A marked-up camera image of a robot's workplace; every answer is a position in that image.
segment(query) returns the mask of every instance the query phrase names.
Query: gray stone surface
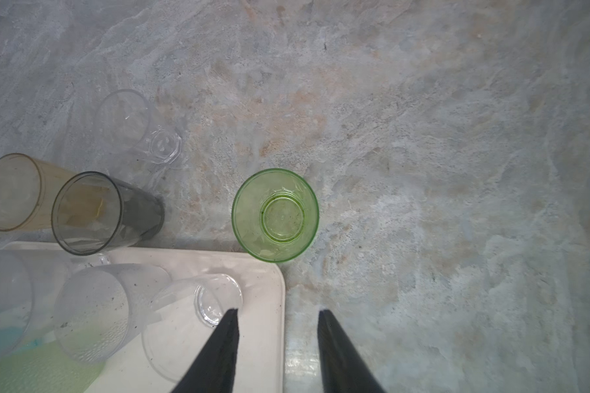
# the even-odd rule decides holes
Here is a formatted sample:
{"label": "gray stone surface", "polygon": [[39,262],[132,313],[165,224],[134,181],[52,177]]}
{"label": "gray stone surface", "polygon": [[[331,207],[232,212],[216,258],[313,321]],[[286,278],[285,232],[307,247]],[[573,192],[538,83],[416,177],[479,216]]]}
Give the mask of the gray stone surface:
{"label": "gray stone surface", "polygon": [[[127,87],[183,135],[170,167],[102,153]],[[303,175],[286,392],[322,391],[320,307],[388,392],[590,392],[590,0],[0,0],[8,152],[161,195],[150,247],[240,251],[244,179]]]}

